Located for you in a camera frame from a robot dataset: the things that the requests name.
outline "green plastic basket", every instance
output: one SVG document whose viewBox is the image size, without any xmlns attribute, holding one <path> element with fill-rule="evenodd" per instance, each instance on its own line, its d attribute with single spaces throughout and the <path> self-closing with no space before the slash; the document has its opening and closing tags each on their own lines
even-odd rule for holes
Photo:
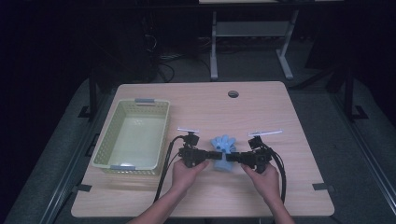
<svg viewBox="0 0 396 224">
<path fill-rule="evenodd" d="M 158 175 L 163 168 L 169 107 L 165 100 L 119 100 L 92 165 L 106 173 Z"/>
</svg>

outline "person's right hand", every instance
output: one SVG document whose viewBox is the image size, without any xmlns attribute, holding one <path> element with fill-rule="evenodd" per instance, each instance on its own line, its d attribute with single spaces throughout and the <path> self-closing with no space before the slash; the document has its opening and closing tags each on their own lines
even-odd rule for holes
<svg viewBox="0 0 396 224">
<path fill-rule="evenodd" d="M 279 191 L 279 173 L 273 165 L 266 164 L 265 171 L 262 174 L 256 173 L 245 164 L 241 164 L 241 167 L 251 178 L 254 187 L 269 206 L 274 203 L 282 203 Z"/>
</svg>

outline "person's left hand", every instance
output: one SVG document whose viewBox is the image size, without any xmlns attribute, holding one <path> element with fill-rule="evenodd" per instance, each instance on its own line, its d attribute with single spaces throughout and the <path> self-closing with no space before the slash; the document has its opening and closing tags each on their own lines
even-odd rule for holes
<svg viewBox="0 0 396 224">
<path fill-rule="evenodd" d="M 188 168 L 182 159 L 176 161 L 172 173 L 171 189 L 186 193 L 195 182 L 198 174 L 203 171 L 208 164 L 209 161 L 203 161 L 194 167 Z"/>
</svg>

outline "dark wall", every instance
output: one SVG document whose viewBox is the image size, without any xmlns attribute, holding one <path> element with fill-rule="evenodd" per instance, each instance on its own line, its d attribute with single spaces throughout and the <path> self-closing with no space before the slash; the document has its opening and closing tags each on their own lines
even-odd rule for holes
<svg viewBox="0 0 396 224">
<path fill-rule="evenodd" d="M 395 10 L 394 1 L 361 1 L 326 14 L 307 67 L 347 63 L 396 127 Z"/>
<path fill-rule="evenodd" d="M 2 222 L 89 66 L 78 57 L 78 14 L 66 3 L 1 1 L 0 8 Z"/>
</svg>

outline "black controller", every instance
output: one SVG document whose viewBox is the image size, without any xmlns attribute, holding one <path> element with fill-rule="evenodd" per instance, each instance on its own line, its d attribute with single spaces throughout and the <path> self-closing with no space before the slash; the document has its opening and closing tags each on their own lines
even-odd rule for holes
<svg viewBox="0 0 396 224">
<path fill-rule="evenodd" d="M 183 139 L 184 145 L 178 150 L 178 156 L 183 159 L 187 167 L 191 168 L 207 159 L 221 160 L 221 152 L 205 151 L 195 147 L 199 140 L 197 135 L 189 133 L 189 135 L 186 135 Z"/>
<path fill-rule="evenodd" d="M 184 161 L 184 164 L 191 168 L 205 160 L 221 160 L 222 152 L 205 151 L 196 148 L 199 137 L 193 133 L 184 136 L 184 145 L 178 150 L 178 156 Z M 237 161 L 248 165 L 251 169 L 261 174 L 265 170 L 265 165 L 272 159 L 272 149 L 262 142 L 259 136 L 248 140 L 252 151 L 249 152 L 232 152 L 226 154 L 227 161 Z"/>
<path fill-rule="evenodd" d="M 256 169 L 256 172 L 261 174 L 265 170 L 265 164 L 272 159 L 272 149 L 265 145 L 259 136 L 255 136 L 248 140 L 248 143 L 252 151 L 226 154 L 226 160 L 243 163 L 248 165 L 251 169 Z"/>
</svg>

